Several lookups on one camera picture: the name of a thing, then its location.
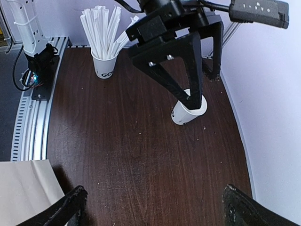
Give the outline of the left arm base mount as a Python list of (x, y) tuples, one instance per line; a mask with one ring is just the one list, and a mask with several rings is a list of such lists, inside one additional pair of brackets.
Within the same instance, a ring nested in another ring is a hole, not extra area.
[(22, 89), (32, 89), (32, 100), (50, 100), (59, 60), (60, 57), (55, 55), (49, 65), (41, 72), (32, 72), (27, 69), (22, 73), (22, 77), (19, 81), (23, 85)]

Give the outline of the brown paper bag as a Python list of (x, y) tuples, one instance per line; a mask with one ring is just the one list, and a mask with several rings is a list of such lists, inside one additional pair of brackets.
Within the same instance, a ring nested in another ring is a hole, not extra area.
[(0, 163), (0, 224), (16, 226), (64, 197), (49, 160)]

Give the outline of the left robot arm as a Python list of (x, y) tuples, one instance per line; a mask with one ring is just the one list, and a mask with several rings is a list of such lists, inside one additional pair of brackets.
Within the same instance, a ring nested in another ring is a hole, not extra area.
[[(216, 80), (220, 74), (223, 22), (214, 6), (203, 0), (141, 0), (146, 16), (126, 30), (138, 40), (128, 53), (133, 65), (173, 94), (185, 107), (201, 107), (202, 75)], [(22, 37), (21, 51), (35, 75), (32, 85), (52, 84), (58, 50), (44, 37), (32, 0), (12, 0), (10, 6)], [(187, 94), (161, 63), (181, 58), (190, 85)]]

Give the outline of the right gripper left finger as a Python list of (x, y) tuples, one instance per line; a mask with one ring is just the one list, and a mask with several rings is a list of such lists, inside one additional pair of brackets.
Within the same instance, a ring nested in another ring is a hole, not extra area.
[(77, 186), (45, 211), (20, 223), (20, 226), (81, 226), (88, 193)]

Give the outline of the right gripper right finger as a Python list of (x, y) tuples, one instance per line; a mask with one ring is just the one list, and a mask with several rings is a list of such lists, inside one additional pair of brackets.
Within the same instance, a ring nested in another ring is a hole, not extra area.
[(222, 203), (226, 226), (295, 226), (296, 223), (263, 207), (232, 184), (226, 185)]

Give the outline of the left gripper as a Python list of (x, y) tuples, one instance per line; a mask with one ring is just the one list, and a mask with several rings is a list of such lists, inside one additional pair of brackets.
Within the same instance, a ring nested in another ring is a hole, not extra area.
[[(138, 3), (141, 10), (130, 8), (130, 12), (145, 13), (145, 17), (126, 29), (129, 40), (138, 40), (140, 44), (128, 51), (133, 65), (167, 89), (187, 109), (199, 109), (202, 72), (210, 81), (220, 77), (223, 22), (209, 25), (209, 17), (216, 10), (223, 11), (223, 5), (206, 0), (139, 0)], [(158, 38), (186, 27), (201, 29), (199, 33), (168, 41)], [(212, 67), (203, 59), (201, 63), (200, 38), (209, 37), (213, 38)]]

